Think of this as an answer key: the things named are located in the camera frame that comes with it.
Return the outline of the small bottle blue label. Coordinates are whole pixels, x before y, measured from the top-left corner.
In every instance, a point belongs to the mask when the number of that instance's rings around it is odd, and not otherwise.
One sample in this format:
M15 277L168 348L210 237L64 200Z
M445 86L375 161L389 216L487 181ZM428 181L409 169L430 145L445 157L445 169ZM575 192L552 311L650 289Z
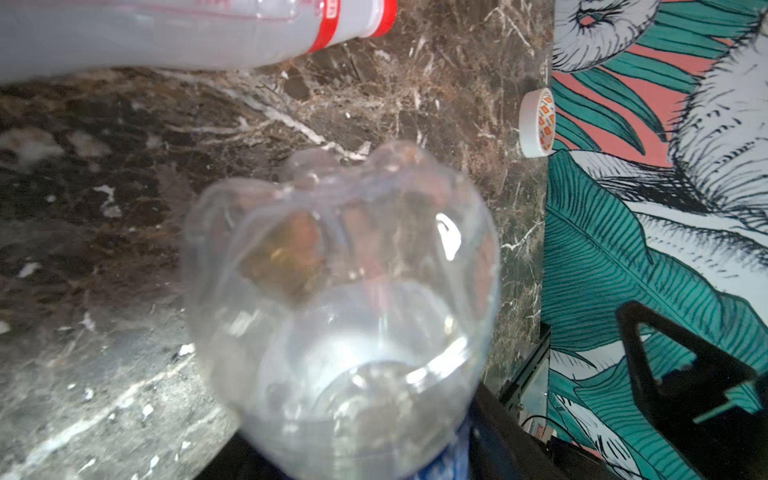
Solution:
M499 305L492 216L410 142L228 178L181 236L187 328L239 434L292 479L405 479L454 439Z

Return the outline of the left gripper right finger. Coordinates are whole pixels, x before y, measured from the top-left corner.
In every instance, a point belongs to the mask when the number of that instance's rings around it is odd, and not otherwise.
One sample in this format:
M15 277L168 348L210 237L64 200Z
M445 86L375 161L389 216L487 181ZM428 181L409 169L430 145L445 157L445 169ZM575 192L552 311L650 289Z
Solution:
M470 404L471 479L566 479L482 383Z

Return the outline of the roll of clear tape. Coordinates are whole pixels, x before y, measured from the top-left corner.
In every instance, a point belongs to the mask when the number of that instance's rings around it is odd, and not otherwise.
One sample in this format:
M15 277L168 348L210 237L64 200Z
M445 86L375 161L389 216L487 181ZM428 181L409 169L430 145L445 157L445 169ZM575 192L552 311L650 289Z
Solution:
M526 158L550 155L556 137L556 106L549 88L524 95L519 110L519 141Z

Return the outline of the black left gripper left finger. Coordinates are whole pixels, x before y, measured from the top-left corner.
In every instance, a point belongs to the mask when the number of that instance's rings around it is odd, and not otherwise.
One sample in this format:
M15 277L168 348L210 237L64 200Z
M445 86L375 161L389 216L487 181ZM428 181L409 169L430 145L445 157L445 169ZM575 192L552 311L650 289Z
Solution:
M239 432L195 477L195 480L257 480L270 478L270 463Z

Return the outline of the clear bottle red cap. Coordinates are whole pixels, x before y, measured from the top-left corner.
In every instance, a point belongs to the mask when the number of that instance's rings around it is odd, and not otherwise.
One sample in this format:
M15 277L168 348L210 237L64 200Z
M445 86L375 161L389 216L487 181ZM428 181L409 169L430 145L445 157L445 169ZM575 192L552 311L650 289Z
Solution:
M392 28L395 1L4 1L4 84L112 67L276 64Z

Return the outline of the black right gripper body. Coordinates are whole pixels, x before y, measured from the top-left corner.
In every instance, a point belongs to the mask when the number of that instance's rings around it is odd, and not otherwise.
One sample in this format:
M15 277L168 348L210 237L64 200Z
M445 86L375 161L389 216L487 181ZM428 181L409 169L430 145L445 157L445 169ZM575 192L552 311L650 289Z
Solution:
M767 377L756 379L760 408L731 405L725 381L685 382L653 395L653 424L703 479L767 477Z

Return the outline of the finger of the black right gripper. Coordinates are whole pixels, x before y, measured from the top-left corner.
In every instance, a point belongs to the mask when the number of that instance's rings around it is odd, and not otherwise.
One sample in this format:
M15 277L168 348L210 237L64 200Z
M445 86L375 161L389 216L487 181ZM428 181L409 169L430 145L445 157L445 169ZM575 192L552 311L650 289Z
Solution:
M745 362L638 301L615 317L633 398L660 431L694 424L725 406L729 390L757 378Z

